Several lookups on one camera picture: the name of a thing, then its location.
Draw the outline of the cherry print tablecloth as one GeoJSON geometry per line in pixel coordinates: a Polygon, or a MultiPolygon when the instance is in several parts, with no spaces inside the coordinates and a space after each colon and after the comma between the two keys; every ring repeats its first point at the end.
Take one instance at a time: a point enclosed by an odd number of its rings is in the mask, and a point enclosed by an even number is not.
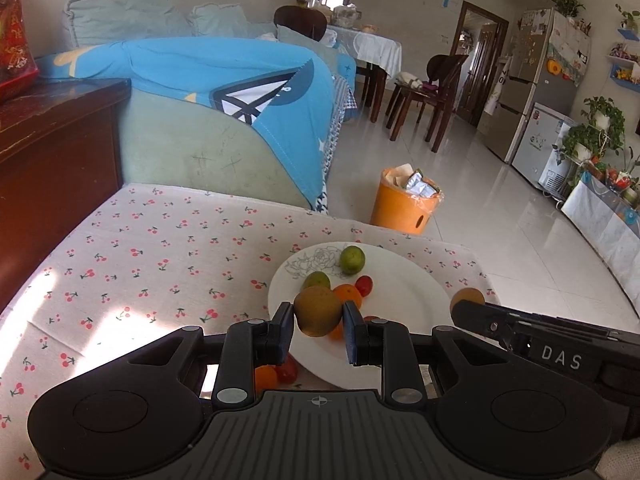
{"type": "Polygon", "coordinates": [[[132,184],[53,249],[1,317],[1,474],[33,479],[38,396],[183,325],[216,334],[265,318],[278,267],[321,243],[393,252],[447,294],[494,286],[468,250],[251,198],[132,184]]]}

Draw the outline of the green lime fruit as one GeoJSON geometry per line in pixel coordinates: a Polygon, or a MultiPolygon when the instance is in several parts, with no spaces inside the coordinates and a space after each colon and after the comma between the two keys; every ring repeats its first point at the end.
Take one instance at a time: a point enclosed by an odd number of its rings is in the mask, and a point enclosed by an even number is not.
{"type": "Polygon", "coordinates": [[[348,276],[358,274],[366,264],[366,255],[358,246],[348,246],[341,252],[338,265],[341,271],[348,276]]]}

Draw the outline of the small red fruit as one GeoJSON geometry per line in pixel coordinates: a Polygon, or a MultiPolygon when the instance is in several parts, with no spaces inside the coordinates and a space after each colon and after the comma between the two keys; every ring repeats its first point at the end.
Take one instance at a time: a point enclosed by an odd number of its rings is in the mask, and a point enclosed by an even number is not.
{"type": "Polygon", "coordinates": [[[362,298],[370,295],[373,289],[373,280],[369,275],[361,275],[355,282],[355,287],[362,298]]]}

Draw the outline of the red snack bag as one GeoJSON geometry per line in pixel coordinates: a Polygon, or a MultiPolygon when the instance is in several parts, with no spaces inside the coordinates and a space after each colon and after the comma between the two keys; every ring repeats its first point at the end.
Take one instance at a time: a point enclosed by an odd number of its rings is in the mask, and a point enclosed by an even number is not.
{"type": "Polygon", "coordinates": [[[18,96],[39,75],[26,39],[22,0],[1,0],[0,70],[1,102],[18,96]]]}

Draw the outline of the silver refrigerator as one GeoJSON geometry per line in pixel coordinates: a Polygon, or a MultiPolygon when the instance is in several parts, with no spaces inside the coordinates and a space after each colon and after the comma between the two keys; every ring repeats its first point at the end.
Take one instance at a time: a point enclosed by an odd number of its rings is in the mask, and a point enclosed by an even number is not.
{"type": "Polygon", "coordinates": [[[551,8],[524,12],[480,121],[486,148],[508,164],[536,103],[568,114],[590,54],[591,39],[574,18],[551,8]]]}

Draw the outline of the light green cushion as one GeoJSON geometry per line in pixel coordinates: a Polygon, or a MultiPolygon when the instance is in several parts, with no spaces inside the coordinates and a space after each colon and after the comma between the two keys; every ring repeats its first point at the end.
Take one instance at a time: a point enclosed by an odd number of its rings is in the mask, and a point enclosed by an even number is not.
{"type": "Polygon", "coordinates": [[[261,39],[277,41],[277,29],[271,22],[251,23],[242,6],[235,3],[194,6],[188,21],[195,36],[261,39]]]}
{"type": "Polygon", "coordinates": [[[62,11],[67,50],[137,39],[190,37],[172,0],[68,0],[62,11]]]}

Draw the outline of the dark chair behind sofa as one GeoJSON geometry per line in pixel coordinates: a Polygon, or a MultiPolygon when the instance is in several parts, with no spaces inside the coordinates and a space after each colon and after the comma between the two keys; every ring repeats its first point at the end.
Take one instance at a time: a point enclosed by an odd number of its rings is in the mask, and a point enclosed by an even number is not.
{"type": "Polygon", "coordinates": [[[273,13],[273,23],[316,41],[322,39],[328,27],[322,12],[302,6],[280,6],[273,13]]]}

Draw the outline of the dining table white cloth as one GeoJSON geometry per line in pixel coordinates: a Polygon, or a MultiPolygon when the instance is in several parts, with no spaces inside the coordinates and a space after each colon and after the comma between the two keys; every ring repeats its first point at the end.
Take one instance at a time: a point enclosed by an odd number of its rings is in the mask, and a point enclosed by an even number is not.
{"type": "Polygon", "coordinates": [[[334,25],[330,25],[330,29],[336,31],[337,40],[352,58],[372,66],[371,82],[374,92],[370,106],[370,122],[375,124],[380,114],[387,81],[401,72],[401,43],[361,30],[334,25]]]}

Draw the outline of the light green sofa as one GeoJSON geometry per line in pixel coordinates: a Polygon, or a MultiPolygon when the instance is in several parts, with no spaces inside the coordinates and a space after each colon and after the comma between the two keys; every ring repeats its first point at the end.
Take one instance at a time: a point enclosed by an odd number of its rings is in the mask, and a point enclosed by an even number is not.
{"type": "MultiPolygon", "coordinates": [[[[357,109],[355,61],[323,44],[292,44],[314,52],[334,78],[334,107],[324,147],[328,180],[343,122],[357,109]]],[[[311,208],[269,146],[249,126],[205,106],[132,88],[119,113],[120,154],[128,182],[170,184],[311,208]]],[[[328,191],[323,193],[328,209],[328,191]]]]}

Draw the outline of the dark wooden chair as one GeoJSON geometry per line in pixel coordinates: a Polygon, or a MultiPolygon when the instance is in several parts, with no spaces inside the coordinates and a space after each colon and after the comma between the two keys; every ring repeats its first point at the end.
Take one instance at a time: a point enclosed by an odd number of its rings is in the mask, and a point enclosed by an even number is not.
{"type": "Polygon", "coordinates": [[[416,124],[420,125],[424,110],[430,106],[432,116],[425,141],[431,142],[433,153],[438,152],[452,114],[454,114],[454,99],[457,94],[462,66],[467,59],[466,54],[438,54],[427,62],[425,80],[405,72],[396,76],[395,88],[385,112],[386,128],[390,130],[390,140],[395,141],[400,135],[410,105],[419,103],[421,108],[416,124]]]}

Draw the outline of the white chest freezer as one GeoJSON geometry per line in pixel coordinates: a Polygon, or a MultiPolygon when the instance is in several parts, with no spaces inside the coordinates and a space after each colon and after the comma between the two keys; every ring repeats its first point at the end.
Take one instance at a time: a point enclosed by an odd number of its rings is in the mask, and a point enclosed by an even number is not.
{"type": "Polygon", "coordinates": [[[535,103],[515,152],[512,166],[534,188],[562,200],[574,165],[562,157],[564,136],[574,127],[573,119],[535,103]]]}

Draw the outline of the dark wooden cabinet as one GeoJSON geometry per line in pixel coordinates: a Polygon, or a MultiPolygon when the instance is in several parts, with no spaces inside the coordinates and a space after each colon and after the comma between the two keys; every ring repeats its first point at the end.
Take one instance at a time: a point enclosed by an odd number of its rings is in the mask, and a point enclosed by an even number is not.
{"type": "Polygon", "coordinates": [[[38,82],[1,107],[1,303],[122,186],[126,79],[38,82]]]}

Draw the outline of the orange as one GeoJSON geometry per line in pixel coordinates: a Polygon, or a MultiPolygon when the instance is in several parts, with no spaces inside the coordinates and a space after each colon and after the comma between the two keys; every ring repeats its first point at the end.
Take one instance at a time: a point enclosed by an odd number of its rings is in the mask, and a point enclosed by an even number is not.
{"type": "Polygon", "coordinates": [[[254,370],[255,391],[260,396],[265,390],[279,388],[280,382],[276,369],[271,365],[257,367],[254,370]]]}
{"type": "Polygon", "coordinates": [[[343,322],[339,322],[337,326],[334,328],[334,330],[331,330],[326,336],[333,341],[343,341],[344,340],[343,322]]]}
{"type": "Polygon", "coordinates": [[[351,301],[358,309],[361,308],[363,298],[354,285],[341,284],[332,289],[332,292],[341,300],[342,304],[351,301]]]}
{"type": "Polygon", "coordinates": [[[276,371],[278,382],[280,385],[294,385],[298,377],[298,367],[292,356],[287,356],[285,361],[277,365],[276,371]]]}

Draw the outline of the brown wooden door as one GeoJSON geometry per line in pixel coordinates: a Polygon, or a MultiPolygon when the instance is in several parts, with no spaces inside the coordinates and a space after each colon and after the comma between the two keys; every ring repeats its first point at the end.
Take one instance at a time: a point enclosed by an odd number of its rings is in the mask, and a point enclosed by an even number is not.
{"type": "Polygon", "coordinates": [[[463,1],[452,54],[464,54],[457,94],[456,114],[477,127],[497,73],[509,22],[473,3],[463,1]]]}

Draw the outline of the plant on refrigerator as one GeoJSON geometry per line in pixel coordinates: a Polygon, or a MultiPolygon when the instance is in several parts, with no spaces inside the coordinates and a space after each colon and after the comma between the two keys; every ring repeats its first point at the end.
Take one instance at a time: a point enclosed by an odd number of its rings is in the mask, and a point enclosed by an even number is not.
{"type": "Polygon", "coordinates": [[[555,10],[562,14],[566,18],[577,18],[582,10],[585,10],[585,5],[582,0],[551,0],[554,4],[555,10]]]}

